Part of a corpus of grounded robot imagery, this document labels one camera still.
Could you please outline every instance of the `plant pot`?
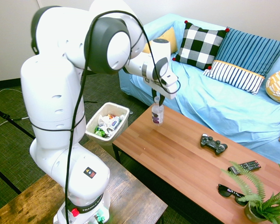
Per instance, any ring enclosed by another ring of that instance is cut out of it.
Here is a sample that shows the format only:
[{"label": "plant pot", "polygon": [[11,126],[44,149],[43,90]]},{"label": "plant pot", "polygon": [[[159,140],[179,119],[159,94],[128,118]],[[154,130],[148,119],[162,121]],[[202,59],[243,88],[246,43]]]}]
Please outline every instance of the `plant pot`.
[{"label": "plant pot", "polygon": [[245,207],[244,213],[251,222],[260,223],[266,221],[266,218],[264,218],[262,215],[256,212],[254,213],[253,209],[251,210],[250,203],[248,203],[247,206]]}]

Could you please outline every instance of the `red button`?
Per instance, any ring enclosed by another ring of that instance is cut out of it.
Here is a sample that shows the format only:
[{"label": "red button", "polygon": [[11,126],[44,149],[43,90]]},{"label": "red button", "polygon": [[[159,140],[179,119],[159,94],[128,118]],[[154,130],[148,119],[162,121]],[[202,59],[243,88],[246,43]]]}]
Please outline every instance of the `red button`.
[{"label": "red button", "polygon": [[78,211],[78,209],[73,209],[73,210],[71,211],[71,213],[73,214],[74,217],[76,217],[77,215],[80,214],[80,212]]}]

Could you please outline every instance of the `wooden table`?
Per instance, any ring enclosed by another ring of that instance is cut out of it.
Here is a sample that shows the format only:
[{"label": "wooden table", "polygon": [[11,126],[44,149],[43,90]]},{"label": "wooden table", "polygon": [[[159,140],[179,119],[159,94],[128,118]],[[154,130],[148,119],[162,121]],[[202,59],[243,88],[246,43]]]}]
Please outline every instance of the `wooden table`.
[{"label": "wooden table", "polygon": [[[257,160],[262,168],[255,173],[264,182],[266,198],[280,191],[280,168],[271,160],[166,106],[161,126],[156,126],[151,120],[149,107],[113,142],[114,148],[134,158],[216,217],[211,223],[251,223],[244,215],[244,207],[238,205],[233,196],[225,198],[217,191],[220,183],[241,192],[238,185],[220,170],[231,166],[229,161],[240,164]],[[201,147],[203,133],[227,144],[228,148],[217,156],[208,147]]]},{"label": "wooden table", "polygon": [[[97,143],[88,142],[84,147],[96,154],[111,172],[107,223],[155,224],[167,205]],[[63,202],[62,187],[45,175],[0,209],[0,224],[53,224],[53,217]]]}]

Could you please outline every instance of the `tv remote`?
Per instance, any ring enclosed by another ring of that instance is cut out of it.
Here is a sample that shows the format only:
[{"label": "tv remote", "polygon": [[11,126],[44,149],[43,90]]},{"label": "tv remote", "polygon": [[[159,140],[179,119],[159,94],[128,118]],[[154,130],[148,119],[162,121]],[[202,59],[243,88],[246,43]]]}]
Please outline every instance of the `tv remote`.
[{"label": "tv remote", "polygon": [[[250,162],[245,162],[242,164],[239,164],[242,168],[252,171],[252,170],[256,170],[261,168],[260,164],[254,160],[254,161],[250,161]],[[238,175],[239,172],[235,169],[235,167],[228,167],[228,171],[233,172],[235,175]]]}]

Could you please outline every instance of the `sunglasses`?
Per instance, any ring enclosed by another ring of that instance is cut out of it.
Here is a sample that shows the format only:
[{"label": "sunglasses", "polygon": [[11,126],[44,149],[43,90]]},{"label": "sunglasses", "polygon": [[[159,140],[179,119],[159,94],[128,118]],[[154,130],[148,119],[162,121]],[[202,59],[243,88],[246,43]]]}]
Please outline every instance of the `sunglasses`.
[{"label": "sunglasses", "polygon": [[243,194],[241,193],[238,193],[236,191],[233,191],[231,190],[230,188],[224,186],[224,185],[221,185],[219,184],[219,187],[218,187],[218,190],[219,190],[219,194],[222,195],[223,197],[229,197],[230,195],[234,195],[235,197],[235,201],[240,204],[240,205],[243,205],[245,206],[246,204],[248,204],[248,201],[246,202],[240,202],[238,199],[241,198],[241,197],[244,197]]}]

